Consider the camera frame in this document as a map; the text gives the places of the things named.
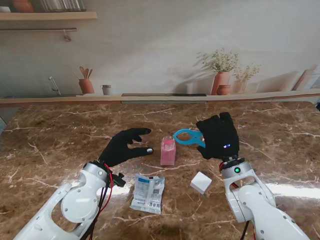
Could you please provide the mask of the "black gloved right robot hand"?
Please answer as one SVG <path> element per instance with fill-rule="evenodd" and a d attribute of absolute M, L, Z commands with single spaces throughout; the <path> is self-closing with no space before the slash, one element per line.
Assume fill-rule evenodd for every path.
<path fill-rule="evenodd" d="M 197 150 L 205 159 L 225 160 L 239 156 L 239 136 L 228 112 L 198 121 L 196 127 L 202 133 L 205 144 L 205 147 L 198 146 Z"/>

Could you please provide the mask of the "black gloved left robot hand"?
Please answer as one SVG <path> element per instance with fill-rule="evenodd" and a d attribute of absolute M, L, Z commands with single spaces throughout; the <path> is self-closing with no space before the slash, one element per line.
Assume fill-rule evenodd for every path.
<path fill-rule="evenodd" d="M 148 135 L 149 128 L 130 128 L 122 130 L 111 138 L 110 142 L 98 158 L 98 162 L 108 167 L 114 167 L 129 159 L 152 155 L 154 150 L 150 147 L 129 148 L 134 142 L 141 142 L 140 135 Z"/>

